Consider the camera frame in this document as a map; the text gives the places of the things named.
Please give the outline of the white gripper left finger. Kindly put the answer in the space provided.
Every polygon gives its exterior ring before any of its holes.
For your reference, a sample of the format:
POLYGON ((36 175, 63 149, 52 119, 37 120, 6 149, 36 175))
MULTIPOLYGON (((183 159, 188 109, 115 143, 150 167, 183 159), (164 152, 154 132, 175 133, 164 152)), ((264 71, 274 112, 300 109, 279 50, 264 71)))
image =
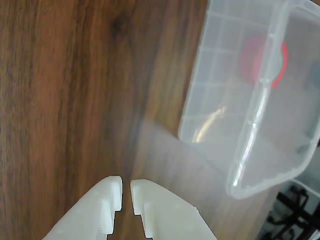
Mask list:
POLYGON ((122 178, 108 176, 90 188, 44 239, 106 240, 114 233, 115 215, 122 210, 122 200, 122 178))

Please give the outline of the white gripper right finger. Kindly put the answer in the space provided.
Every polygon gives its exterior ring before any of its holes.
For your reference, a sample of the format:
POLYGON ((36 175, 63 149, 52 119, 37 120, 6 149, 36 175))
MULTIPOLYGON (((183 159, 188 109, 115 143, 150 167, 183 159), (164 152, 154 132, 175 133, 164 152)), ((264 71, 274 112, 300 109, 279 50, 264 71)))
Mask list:
POLYGON ((144 235, 153 240, 215 240, 198 209, 161 185, 146 179, 130 183, 133 212, 144 235))

